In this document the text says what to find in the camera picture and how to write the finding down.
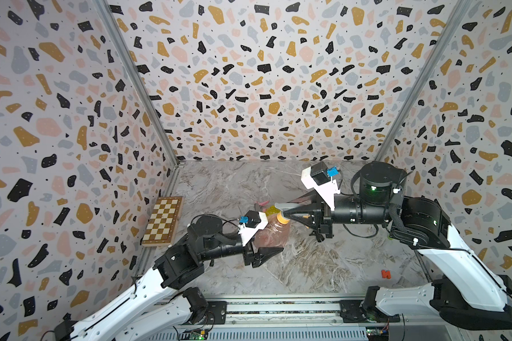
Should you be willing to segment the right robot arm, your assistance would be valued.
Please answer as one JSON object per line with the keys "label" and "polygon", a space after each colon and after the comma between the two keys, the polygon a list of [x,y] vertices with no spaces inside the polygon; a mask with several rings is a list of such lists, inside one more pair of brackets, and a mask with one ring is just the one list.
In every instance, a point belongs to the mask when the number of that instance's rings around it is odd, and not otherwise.
{"label": "right robot arm", "polygon": [[368,163],[355,173],[348,195],[341,192],[337,173],[325,163],[304,169],[307,194],[280,204],[282,215],[310,228],[318,240],[333,237],[336,224],[384,228],[442,272],[422,286],[369,287],[363,300],[341,304],[344,322],[389,323],[419,315],[465,330],[512,330],[512,280],[480,260],[437,201],[405,195],[405,170]]}

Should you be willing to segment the pink transparent spray bottle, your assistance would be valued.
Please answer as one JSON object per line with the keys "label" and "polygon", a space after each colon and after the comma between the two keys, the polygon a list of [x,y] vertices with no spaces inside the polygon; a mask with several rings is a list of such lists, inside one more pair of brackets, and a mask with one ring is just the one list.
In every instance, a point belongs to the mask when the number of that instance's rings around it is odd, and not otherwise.
{"label": "pink transparent spray bottle", "polygon": [[254,246],[260,247],[285,247],[290,235],[291,222],[281,224],[277,221],[277,215],[268,218],[268,224],[264,230],[260,230],[254,238]]}

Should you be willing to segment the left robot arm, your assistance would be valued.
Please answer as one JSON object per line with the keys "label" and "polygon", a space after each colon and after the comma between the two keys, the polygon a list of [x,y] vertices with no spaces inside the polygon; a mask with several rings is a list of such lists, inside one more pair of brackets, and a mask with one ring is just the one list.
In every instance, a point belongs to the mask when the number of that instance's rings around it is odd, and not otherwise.
{"label": "left robot arm", "polygon": [[210,314],[201,290],[189,283],[206,264],[223,257],[240,255],[246,266],[257,268],[282,252],[287,241],[287,236],[272,235],[263,212],[249,211],[234,233],[224,233],[224,224],[216,215],[197,216],[130,288],[87,318],[60,323],[55,340],[143,340],[185,323],[216,322],[218,315]]}

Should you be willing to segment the grey yellow spray nozzle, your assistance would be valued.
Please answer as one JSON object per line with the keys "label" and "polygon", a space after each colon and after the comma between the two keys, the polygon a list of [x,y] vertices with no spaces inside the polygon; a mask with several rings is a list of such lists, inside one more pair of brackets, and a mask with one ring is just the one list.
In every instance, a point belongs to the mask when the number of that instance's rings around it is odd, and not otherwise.
{"label": "grey yellow spray nozzle", "polygon": [[288,224],[290,222],[290,218],[287,217],[286,212],[300,206],[301,205],[297,203],[275,203],[274,205],[264,209],[264,213],[267,217],[277,215],[278,222],[281,224]]}

